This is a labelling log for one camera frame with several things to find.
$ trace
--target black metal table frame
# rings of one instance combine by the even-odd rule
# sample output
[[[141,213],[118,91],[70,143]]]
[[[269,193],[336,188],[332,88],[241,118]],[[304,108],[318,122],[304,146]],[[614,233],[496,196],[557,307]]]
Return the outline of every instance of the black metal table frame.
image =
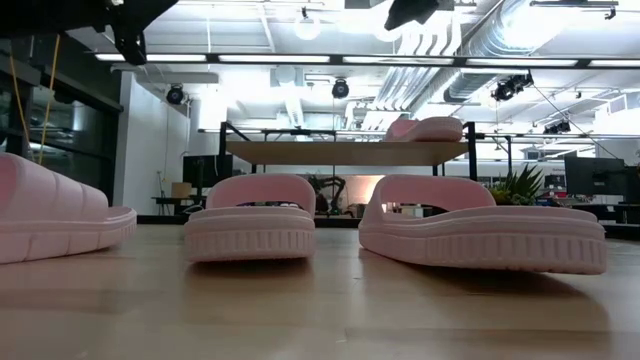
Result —
[[[478,181],[478,158],[476,153],[476,140],[484,139],[484,134],[476,133],[476,124],[474,122],[466,122],[463,128],[467,129],[465,134],[465,138],[467,139],[468,146],[468,154],[469,154],[469,179],[473,181]],[[219,152],[218,154],[226,155],[227,153],[227,131],[231,130],[233,133],[241,137],[245,141],[251,141],[245,134],[243,134],[240,130],[238,130],[235,126],[231,125],[228,122],[222,122],[220,124],[220,133],[219,133]],[[264,134],[264,141],[267,141],[267,138],[270,134],[290,134],[290,135],[313,135],[313,134],[324,134],[333,136],[333,141],[337,140],[337,132],[335,130],[306,130],[306,129],[287,129],[287,130],[262,130]],[[511,172],[511,138],[507,138],[508,143],[508,154],[509,154],[509,172]],[[231,177],[231,173],[225,171],[225,156],[218,156],[217,167],[218,174],[220,174],[220,180],[227,179]],[[266,172],[267,164],[261,164],[263,166],[263,172]],[[431,167],[433,176],[438,176],[438,166]],[[251,173],[255,174],[258,171],[258,164],[251,164]],[[335,165],[333,165],[333,172],[335,176]],[[445,163],[442,163],[442,176],[446,175]]]

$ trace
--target white ceiling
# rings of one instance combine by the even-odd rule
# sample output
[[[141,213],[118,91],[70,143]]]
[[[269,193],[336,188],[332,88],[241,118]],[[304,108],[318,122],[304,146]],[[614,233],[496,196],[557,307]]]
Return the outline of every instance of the white ceiling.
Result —
[[[543,45],[534,55],[539,56],[627,56],[640,52],[640,1],[621,0],[618,15],[604,20],[604,11],[581,12],[574,16],[555,38]],[[496,0],[476,0],[478,6],[458,13],[463,32],[485,14]],[[181,5],[180,3],[154,21],[145,31],[150,53],[173,52],[256,52],[256,53],[336,53],[336,54],[391,54],[398,51],[400,41],[380,41],[375,33],[384,23],[385,13],[373,14],[361,10],[344,10],[343,1],[324,1],[322,10],[309,6],[309,15],[321,19],[320,34],[314,40],[302,40],[296,35],[294,24],[300,17],[298,6],[267,5],[264,12],[260,5],[249,7],[226,5]],[[266,27],[261,16],[264,14]],[[76,39],[96,52],[115,52],[107,33],[96,34],[90,29],[71,33]],[[216,87],[224,95],[228,118],[273,118],[284,113],[284,94],[270,87],[271,66],[237,65],[147,65],[147,73],[166,72],[215,72],[220,82],[216,86],[190,85],[188,91],[203,97],[207,88]],[[350,98],[375,96],[384,83],[388,68],[385,67],[331,67],[304,66],[304,73],[327,74],[346,77],[351,88]],[[634,71],[554,71],[532,72],[536,86],[550,97],[555,107],[567,108],[607,89],[640,88],[640,72]],[[145,73],[138,78],[144,81]],[[334,101],[331,85],[299,89],[304,112],[344,114],[347,101]],[[583,98],[576,99],[577,92]],[[437,111],[454,114],[464,120],[504,123],[508,129],[512,123],[526,129],[530,125],[554,113],[555,108],[544,100],[535,89],[513,100],[495,106],[487,106],[488,91],[462,107],[434,105]],[[574,119],[588,124],[593,111],[575,114]]]

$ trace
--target wooden tabletop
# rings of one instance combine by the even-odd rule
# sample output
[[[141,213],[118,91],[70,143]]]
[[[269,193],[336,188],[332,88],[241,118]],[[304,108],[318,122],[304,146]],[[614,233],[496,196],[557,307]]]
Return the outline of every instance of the wooden tabletop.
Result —
[[[182,226],[0,265],[11,360],[637,359],[640,244],[599,276],[415,266],[319,229],[309,260],[192,265]]]
[[[228,152],[256,165],[436,166],[467,150],[463,142],[227,142]]]

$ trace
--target ceiling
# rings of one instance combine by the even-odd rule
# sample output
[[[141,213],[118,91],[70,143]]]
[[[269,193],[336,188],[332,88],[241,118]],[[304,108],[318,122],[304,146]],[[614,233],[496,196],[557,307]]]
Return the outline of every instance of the ceiling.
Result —
[[[459,24],[459,35],[464,39],[471,35],[470,31],[475,31],[474,25],[497,2],[456,0],[455,11],[447,12],[452,15],[448,15],[444,22],[439,15],[434,15],[424,27],[411,23],[397,34],[389,34],[382,31],[382,24],[390,0],[369,10],[349,9],[351,2],[345,0],[300,4],[243,2],[242,6],[233,1],[180,1],[148,27],[145,36],[149,53],[398,54],[403,52],[402,44],[405,40],[408,43],[407,39],[411,34],[425,31],[435,35],[436,41],[444,36],[448,41],[447,46],[457,45],[455,34],[450,28],[444,34],[439,29]],[[557,12],[562,10],[545,9],[556,11],[546,13],[555,18],[536,18],[534,12],[526,12],[525,17],[528,18],[517,19],[518,22],[526,22],[521,26],[524,28],[523,32],[509,33],[510,41],[529,41],[542,31],[540,27],[546,26],[545,21],[562,21],[560,31],[529,55],[636,57],[640,52],[640,34],[637,32],[640,24],[640,2],[619,2],[617,16],[611,20],[604,19],[607,9],[567,10],[573,11],[572,16]],[[307,6],[309,17],[319,22],[317,28],[310,23],[311,20],[298,21],[301,19],[300,7],[303,5]],[[508,24],[511,28],[519,25],[522,24]],[[318,30],[319,33],[313,40],[302,39]],[[115,52],[111,40],[113,36],[109,32],[96,34],[92,29],[80,29],[70,34],[96,53]],[[383,41],[398,36],[402,37],[395,41]],[[456,49],[457,46],[451,49],[451,54]],[[445,55],[446,51],[438,49],[434,54]],[[291,109],[285,101],[290,92],[277,83],[273,84],[272,70],[275,66],[163,64],[146,65],[144,69],[126,65],[116,67],[136,71],[138,81],[151,83],[159,92],[164,91],[168,84],[156,80],[157,74],[215,73],[219,76],[217,84],[185,84],[186,91],[202,101],[207,101],[208,94],[217,92],[227,105],[227,118],[245,127],[258,128],[265,126],[265,119],[291,115]],[[305,117],[309,117],[307,114],[347,116],[345,111],[348,110],[349,103],[370,102],[380,94],[389,78],[389,70],[390,67],[298,66],[297,71],[302,76],[326,75],[328,80],[303,81],[299,84],[302,86],[296,88],[296,97]],[[480,131],[499,129],[504,132],[538,132],[536,127],[544,127],[546,123],[562,118],[549,118],[560,109],[566,110],[565,115],[589,129],[598,107],[606,106],[608,101],[625,92],[640,91],[640,72],[637,71],[534,70],[532,76],[537,89],[527,88],[514,99],[497,105],[489,94],[498,78],[485,84],[464,103],[443,103],[437,97],[424,100],[425,97],[422,96],[407,110],[415,117],[453,115],[463,120],[476,121],[481,123]],[[331,96],[335,78],[346,78],[350,87],[348,98],[334,100]],[[406,88],[411,76],[406,76],[405,80],[406,82],[393,86]],[[436,85],[427,83],[424,90],[433,86]],[[327,125],[333,126],[331,117],[328,119]],[[384,131],[384,122],[375,122],[375,129],[369,127],[366,130]]]

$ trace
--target light wood floor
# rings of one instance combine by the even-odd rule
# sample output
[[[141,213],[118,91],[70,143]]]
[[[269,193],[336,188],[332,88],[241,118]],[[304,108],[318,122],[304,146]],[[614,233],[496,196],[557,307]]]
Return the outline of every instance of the light wood floor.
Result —
[[[638,359],[640,243],[602,276],[410,266],[352,230],[311,260],[190,265],[181,227],[0,266],[0,359]]]

